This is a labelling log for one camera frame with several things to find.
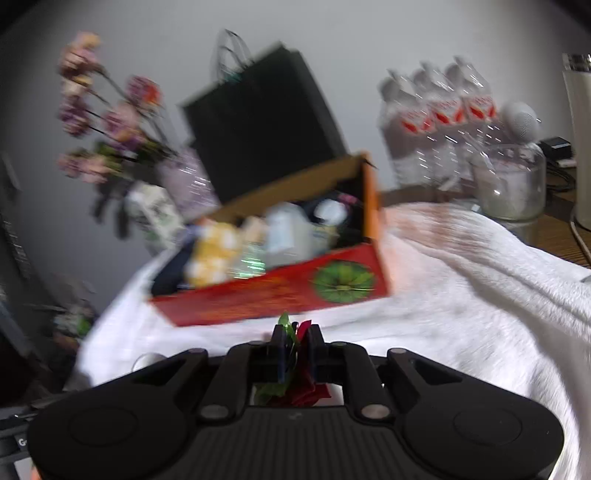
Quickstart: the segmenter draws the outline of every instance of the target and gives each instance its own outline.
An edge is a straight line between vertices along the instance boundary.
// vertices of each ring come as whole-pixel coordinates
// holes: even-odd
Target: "purple flower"
[[[80,138],[90,130],[91,121],[88,107],[81,97],[68,97],[62,101],[58,118],[64,123],[64,130]]]
[[[146,140],[139,128],[139,113],[129,102],[119,102],[103,120],[113,148],[119,151],[136,151]]]
[[[160,88],[146,77],[132,76],[127,81],[129,99],[142,110],[153,111],[160,106]]]

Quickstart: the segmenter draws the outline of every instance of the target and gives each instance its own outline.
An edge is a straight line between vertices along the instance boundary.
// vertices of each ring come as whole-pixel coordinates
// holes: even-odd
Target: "red label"
[[[400,125],[404,133],[419,135],[435,131],[435,124],[429,112],[421,109],[407,109],[400,112]]]
[[[489,120],[496,117],[496,106],[491,95],[473,95],[466,99],[466,110],[471,120]]]
[[[429,108],[438,124],[459,125],[466,121],[460,100],[432,100],[429,102]]]

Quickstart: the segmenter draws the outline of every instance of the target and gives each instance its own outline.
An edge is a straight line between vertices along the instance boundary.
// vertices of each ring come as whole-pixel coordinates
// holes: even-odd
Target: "white cloth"
[[[558,479],[591,478],[591,271],[520,243],[503,227],[452,205],[385,210],[391,297],[295,315],[327,341],[385,355],[404,347],[517,394],[560,419]],[[125,375],[143,353],[199,346],[212,355],[261,339],[276,319],[177,328],[147,302],[152,261],[125,287],[83,345],[77,367],[92,384]]]

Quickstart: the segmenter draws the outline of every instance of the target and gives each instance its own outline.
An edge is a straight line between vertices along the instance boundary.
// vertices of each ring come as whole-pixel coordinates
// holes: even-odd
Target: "circular pad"
[[[170,463],[187,439],[186,421],[163,388],[106,384],[44,409],[28,429],[44,478],[130,480]]]
[[[535,478],[554,465],[564,441],[556,417],[536,402],[464,382],[423,392],[403,435],[431,468],[471,480]]]

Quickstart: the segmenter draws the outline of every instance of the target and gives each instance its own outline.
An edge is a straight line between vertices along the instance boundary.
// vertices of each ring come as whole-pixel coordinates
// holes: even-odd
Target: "artificial flower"
[[[153,111],[160,106],[160,88],[146,77],[132,76],[127,81],[129,99],[140,109]]]
[[[101,69],[99,59],[94,48],[100,43],[96,34],[80,33],[62,52],[59,71],[68,79],[89,72],[97,72]]]
[[[100,154],[92,154],[80,162],[82,181],[86,183],[104,183],[107,176],[115,170],[109,167],[107,157]]]
[[[146,138],[139,128],[139,114],[129,102],[119,102],[104,114],[105,131],[117,150],[136,151]]]
[[[61,93],[65,97],[80,97],[92,86],[92,78],[88,75],[78,75],[72,79],[64,78],[61,84]]]
[[[87,134],[92,126],[88,107],[81,97],[65,98],[58,117],[64,123],[64,130],[76,138]]]
[[[80,163],[84,159],[78,152],[66,153],[59,156],[57,165],[63,170],[68,177],[75,179],[82,173],[80,170]]]
[[[78,35],[72,42],[73,47],[77,48],[96,48],[100,45],[100,37],[92,32],[78,32]]]

